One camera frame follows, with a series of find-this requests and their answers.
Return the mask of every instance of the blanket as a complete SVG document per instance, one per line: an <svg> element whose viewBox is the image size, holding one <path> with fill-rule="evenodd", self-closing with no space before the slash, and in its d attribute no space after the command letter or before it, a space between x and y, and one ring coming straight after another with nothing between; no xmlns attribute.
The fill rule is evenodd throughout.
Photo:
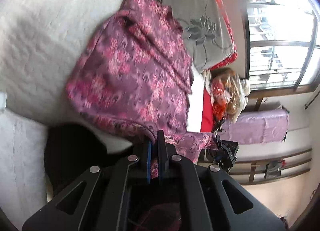
<svg viewBox="0 0 320 231"><path fill-rule="evenodd" d="M101 130L133 144L164 130L196 161L211 133L186 133L192 59L182 28L156 0L125 0L88 43L66 85L73 107Z"/></svg>

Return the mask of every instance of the gray floral pillow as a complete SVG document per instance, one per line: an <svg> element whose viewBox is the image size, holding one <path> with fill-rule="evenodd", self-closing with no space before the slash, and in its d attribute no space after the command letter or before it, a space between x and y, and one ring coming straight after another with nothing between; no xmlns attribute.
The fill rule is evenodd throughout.
<svg viewBox="0 0 320 231"><path fill-rule="evenodd" d="M221 62L233 52L227 26L216 0L158 0L172 8L183 27L187 51L199 72Z"/></svg>

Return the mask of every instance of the white sheet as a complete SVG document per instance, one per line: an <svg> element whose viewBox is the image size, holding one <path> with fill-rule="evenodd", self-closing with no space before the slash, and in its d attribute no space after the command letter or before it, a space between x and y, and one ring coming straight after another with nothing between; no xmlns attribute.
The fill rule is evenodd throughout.
<svg viewBox="0 0 320 231"><path fill-rule="evenodd" d="M0 91L7 92L7 107L47 125L78 121L64 96L65 82L95 28L121 3L122 0L0 0ZM201 124L198 113L202 104L197 103L193 111L194 103L199 101L196 99L200 100L193 94L189 111L189 127L193 131L200 130ZM101 131L95 133L110 152L130 145Z"/></svg>
<svg viewBox="0 0 320 231"><path fill-rule="evenodd" d="M18 230L47 203L46 141L44 125L8 109L0 115L0 207Z"/></svg>
<svg viewBox="0 0 320 231"><path fill-rule="evenodd" d="M192 64L193 83L191 86L192 94L189 97L189 113L188 113L188 132L200 132L203 109L203 88L204 80Z"/></svg>

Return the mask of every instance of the metal screw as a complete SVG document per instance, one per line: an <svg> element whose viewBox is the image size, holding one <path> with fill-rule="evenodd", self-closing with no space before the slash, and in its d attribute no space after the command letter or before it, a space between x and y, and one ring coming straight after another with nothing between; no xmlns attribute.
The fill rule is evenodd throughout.
<svg viewBox="0 0 320 231"><path fill-rule="evenodd" d="M99 172L99 171L100 171L99 166L92 166L92 167L90 168L90 172L91 172L91 173L97 173L97 172Z"/></svg>
<svg viewBox="0 0 320 231"><path fill-rule="evenodd" d="M209 169L212 172L218 172L220 170L220 167L218 165L212 164L212 165L210 165Z"/></svg>
<svg viewBox="0 0 320 231"><path fill-rule="evenodd" d="M182 157L180 155L176 154L176 155L173 155L171 157L171 159L174 160L174 161L180 161L182 159Z"/></svg>
<svg viewBox="0 0 320 231"><path fill-rule="evenodd" d="M136 155L130 155L128 156L128 161L136 161L138 157Z"/></svg>

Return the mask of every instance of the purple cloth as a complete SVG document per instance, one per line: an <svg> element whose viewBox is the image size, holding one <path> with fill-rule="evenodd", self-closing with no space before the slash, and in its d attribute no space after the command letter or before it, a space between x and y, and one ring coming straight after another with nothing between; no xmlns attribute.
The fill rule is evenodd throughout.
<svg viewBox="0 0 320 231"><path fill-rule="evenodd" d="M289 126L289 114L285 109L244 112L237 122L226 121L222 125L222 140L237 141L239 144L282 141Z"/></svg>
<svg viewBox="0 0 320 231"><path fill-rule="evenodd" d="M134 144L145 136L155 143L162 129L194 161L202 148L216 145L210 133L186 134L191 62L170 7L125 0L77 62L68 98L98 128Z"/></svg>

